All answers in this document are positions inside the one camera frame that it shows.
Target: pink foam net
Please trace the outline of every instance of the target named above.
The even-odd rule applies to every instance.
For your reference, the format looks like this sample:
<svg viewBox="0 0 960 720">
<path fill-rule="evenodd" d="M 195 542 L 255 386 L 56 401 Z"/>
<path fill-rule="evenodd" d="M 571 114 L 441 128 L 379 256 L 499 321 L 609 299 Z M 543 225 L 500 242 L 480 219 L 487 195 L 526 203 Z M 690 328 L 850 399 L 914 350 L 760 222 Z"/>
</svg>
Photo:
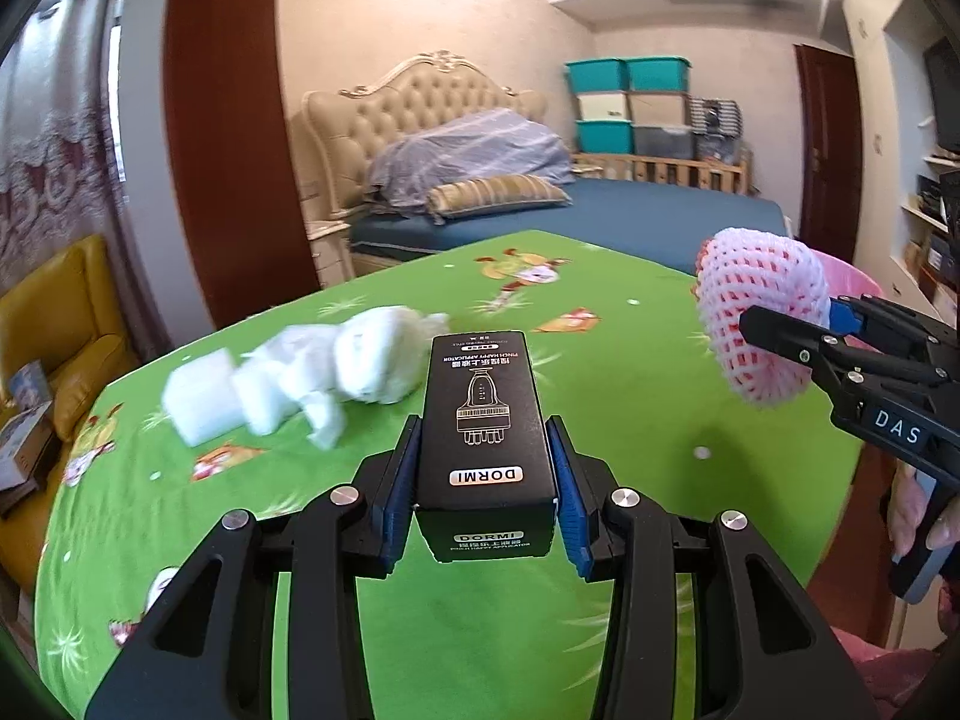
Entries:
<svg viewBox="0 0 960 720">
<path fill-rule="evenodd" d="M 764 306 L 828 327 L 829 288 L 813 251 L 771 233 L 721 230 L 697 258 L 694 295 L 710 348 L 735 392 L 771 406 L 806 388 L 807 368 L 743 340 L 740 314 Z"/>
</svg>

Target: green tablecloth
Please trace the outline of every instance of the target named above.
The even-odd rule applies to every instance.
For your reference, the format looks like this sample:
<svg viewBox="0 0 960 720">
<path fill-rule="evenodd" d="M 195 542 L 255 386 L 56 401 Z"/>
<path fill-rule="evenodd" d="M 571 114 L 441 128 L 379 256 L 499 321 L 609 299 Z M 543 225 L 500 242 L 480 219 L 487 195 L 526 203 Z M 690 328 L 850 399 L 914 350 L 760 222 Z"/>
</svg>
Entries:
<svg viewBox="0 0 960 720">
<path fill-rule="evenodd" d="M 80 717 L 119 652 L 125 628 L 112 623 L 136 622 L 157 574 L 180 565 L 223 512 L 242 507 L 263 518 L 304 507 L 349 480 L 364 456 L 392 447 L 424 396 L 347 404 L 349 426 L 328 452 L 306 439 L 302 415 L 269 437 L 240 429 L 189 449 L 160 408 L 170 371 L 224 346 L 238 356 L 288 324 L 342 322 L 378 305 L 447 312 L 454 332 L 525 331 L 542 412 L 563 415 L 580 451 L 678 514 L 741 509 L 806 582 L 837 522 L 858 443 L 830 426 L 829 401 L 814 389 L 774 410 L 731 394 L 701 333 L 692 281 L 593 245 L 517 233 L 310 295 L 114 382 L 78 446 L 97 457 L 78 483 L 61 487 L 50 522 L 35 599 L 43 680 Z M 599 317 L 580 325 L 586 331 L 534 332 L 581 308 Z M 232 459 L 246 461 L 194 481 L 198 457 L 227 440 Z M 286 717 L 286 589 L 277 718 Z M 678 594 L 688 610 L 683 579 Z M 361 581 L 359 595 L 382 720 L 589 716 L 610 586 L 577 579 L 559 532 L 544 559 L 438 565 L 415 525 L 394 576 Z M 682 616 L 685 656 L 691 629 Z M 689 674 L 682 670 L 678 716 L 690 714 Z"/>
</svg>

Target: floral curtain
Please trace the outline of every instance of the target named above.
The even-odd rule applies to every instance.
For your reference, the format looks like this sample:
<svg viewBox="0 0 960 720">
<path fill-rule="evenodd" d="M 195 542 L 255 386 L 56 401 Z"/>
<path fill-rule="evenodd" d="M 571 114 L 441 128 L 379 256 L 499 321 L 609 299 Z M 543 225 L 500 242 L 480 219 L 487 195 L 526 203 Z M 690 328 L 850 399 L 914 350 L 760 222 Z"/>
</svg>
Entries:
<svg viewBox="0 0 960 720">
<path fill-rule="evenodd" d="M 35 13 L 0 65 L 0 293 L 100 233 L 134 349 L 147 361 L 170 341 L 131 234 L 110 127 L 116 1 L 60 0 Z"/>
</svg>

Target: metal bolt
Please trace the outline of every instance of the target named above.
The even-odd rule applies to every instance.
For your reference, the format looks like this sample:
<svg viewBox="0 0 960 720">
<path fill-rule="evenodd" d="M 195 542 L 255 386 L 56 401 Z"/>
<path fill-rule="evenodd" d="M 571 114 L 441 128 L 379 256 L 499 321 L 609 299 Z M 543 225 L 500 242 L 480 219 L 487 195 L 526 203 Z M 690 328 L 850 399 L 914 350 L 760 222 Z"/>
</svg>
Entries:
<svg viewBox="0 0 960 720">
<path fill-rule="evenodd" d="M 640 493 L 638 493 L 636 490 L 631 490 L 630 488 L 613 490 L 611 498 L 613 498 L 613 503 L 616 503 L 618 506 L 623 507 L 624 509 L 632 509 L 638 503 L 640 503 Z"/>
<path fill-rule="evenodd" d="M 720 522 L 725 528 L 729 528 L 731 531 L 742 531 L 747 527 L 747 515 L 730 509 L 728 512 L 723 512 L 723 514 L 720 515 Z"/>
<path fill-rule="evenodd" d="M 220 524 L 229 531 L 239 531 L 248 522 L 250 522 L 250 513 L 244 509 L 227 512 L 220 520 Z"/>
<path fill-rule="evenodd" d="M 350 485 L 340 485 L 339 488 L 330 490 L 330 500 L 334 506 L 348 506 L 354 503 L 360 497 L 360 490 Z"/>
</svg>

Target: striped blanket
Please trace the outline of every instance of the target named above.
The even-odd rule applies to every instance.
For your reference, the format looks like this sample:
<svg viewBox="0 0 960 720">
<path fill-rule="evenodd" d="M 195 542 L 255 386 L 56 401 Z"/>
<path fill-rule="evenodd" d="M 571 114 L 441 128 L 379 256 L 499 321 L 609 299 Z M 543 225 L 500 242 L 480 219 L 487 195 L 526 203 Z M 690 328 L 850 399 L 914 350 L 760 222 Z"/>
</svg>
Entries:
<svg viewBox="0 0 960 720">
<path fill-rule="evenodd" d="M 367 193 L 389 210 L 424 213 L 434 187 L 495 175 L 573 182 L 560 136 L 509 108 L 468 114 L 391 143 L 371 162 Z"/>
</svg>

